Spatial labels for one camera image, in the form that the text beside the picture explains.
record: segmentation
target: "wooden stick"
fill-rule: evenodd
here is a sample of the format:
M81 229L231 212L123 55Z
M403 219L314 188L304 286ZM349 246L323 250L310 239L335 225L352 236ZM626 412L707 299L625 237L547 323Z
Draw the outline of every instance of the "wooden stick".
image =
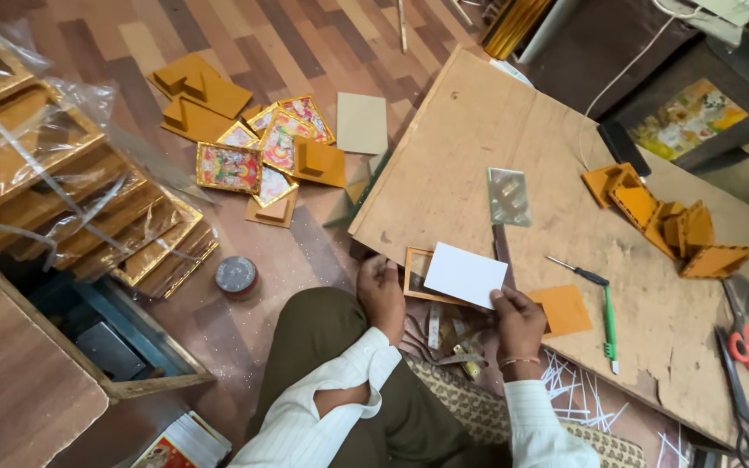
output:
M459 14L461 17L463 17L464 21L467 22L468 25L473 26L473 20L470 19L470 16L467 16L467 14L464 12L464 9L459 5L459 0L450 0L455 6L455 9L459 11Z
M406 48L406 16L404 16L404 0L398 0L398 14L401 17L401 50L407 52Z

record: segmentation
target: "framed deity picture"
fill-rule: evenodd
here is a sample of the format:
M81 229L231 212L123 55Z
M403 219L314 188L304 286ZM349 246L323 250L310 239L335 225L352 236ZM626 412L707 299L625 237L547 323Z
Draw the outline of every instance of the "framed deity picture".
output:
M228 128L215 142L227 146L256 149L259 145L259 137L244 123L235 122L233 127Z
M289 176L294 175L294 137L312 138L316 128L305 120L277 109L259 142L262 161Z
M253 197L260 207L265 208L293 192L298 186L300 185L293 178L265 164L262 166L261 190Z
M298 98L283 99L282 101L279 101L279 105L286 112L290 112L316 127L317 133L314 136L315 141L327 145L336 141L334 133L331 133L331 129L328 128L326 120L323 118L322 113L319 112L317 103L310 94Z
M195 183L251 195L260 192L262 156L259 150L217 143L198 143Z
M253 130L253 133L259 132L262 128L266 128L270 124L270 120L273 118L274 111L278 108L278 102L270 104L268 107L262 109L262 112L251 117L247 121L247 126Z

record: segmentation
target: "plywood table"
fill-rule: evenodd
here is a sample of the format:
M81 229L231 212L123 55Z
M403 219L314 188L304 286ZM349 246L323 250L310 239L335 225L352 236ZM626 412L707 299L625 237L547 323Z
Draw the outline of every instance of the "plywood table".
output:
M523 171L533 226L506 226L517 286L531 291L574 283L592 331L546 340L568 359L663 413L730 446L733 409L713 326L732 324L721 282L685 280L616 209L600 209L580 179L577 137L592 169L614 164L595 123L456 51L392 155L349 232L401 265L407 247L436 242L493 257L488 167ZM651 192L688 206L701 199L716 239L749 245L749 206L649 153ZM603 356L602 288L551 255L612 281L620 375ZM736 274L749 315L749 261ZM749 373L739 375L749 400Z

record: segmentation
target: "white striped shirt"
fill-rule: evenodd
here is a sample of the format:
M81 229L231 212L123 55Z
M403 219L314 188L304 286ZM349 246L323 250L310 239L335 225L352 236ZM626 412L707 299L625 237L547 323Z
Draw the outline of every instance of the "white striped shirt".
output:
M401 359L386 335L369 328L342 355L282 392L268 410L259 434L242 447L229 466L327 467L357 420L378 413L380 388ZM314 403L317 390L357 387L366 381L370 389L367 404L338 406L319 419ZM505 397L515 468L599 466L594 449L559 425L541 381L506 383Z

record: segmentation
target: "white stack of papers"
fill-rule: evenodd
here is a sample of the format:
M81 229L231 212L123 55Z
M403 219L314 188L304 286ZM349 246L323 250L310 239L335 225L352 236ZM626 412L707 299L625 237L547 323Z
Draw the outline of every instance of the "white stack of papers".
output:
M232 448L230 441L190 411L167 427L131 468L215 468Z

